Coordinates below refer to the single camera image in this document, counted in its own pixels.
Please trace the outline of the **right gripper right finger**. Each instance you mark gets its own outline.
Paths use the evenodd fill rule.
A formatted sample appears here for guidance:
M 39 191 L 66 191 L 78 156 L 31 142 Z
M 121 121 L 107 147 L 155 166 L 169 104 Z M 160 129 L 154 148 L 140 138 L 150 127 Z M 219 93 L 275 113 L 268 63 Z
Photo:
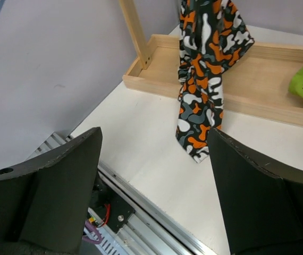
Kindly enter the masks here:
M 231 254 L 303 254 L 303 171 L 212 129 L 208 146 Z

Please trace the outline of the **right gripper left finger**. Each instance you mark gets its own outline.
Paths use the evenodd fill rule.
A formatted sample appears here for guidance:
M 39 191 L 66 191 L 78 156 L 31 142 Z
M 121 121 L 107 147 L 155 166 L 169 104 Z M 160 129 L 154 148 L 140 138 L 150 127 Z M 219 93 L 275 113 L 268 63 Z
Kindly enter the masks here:
M 0 170 L 0 247 L 27 242 L 46 251 L 79 252 L 102 139 L 94 127 Z

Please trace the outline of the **patterned black orange shorts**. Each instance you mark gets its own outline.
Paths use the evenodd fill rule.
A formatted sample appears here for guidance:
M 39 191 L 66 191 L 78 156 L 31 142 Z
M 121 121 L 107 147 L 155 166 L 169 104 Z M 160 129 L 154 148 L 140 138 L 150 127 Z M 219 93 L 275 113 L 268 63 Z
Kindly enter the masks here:
M 232 1 L 181 1 L 179 18 L 181 89 L 175 137 L 201 163 L 209 156 L 209 131 L 222 125 L 222 75 L 255 40 Z

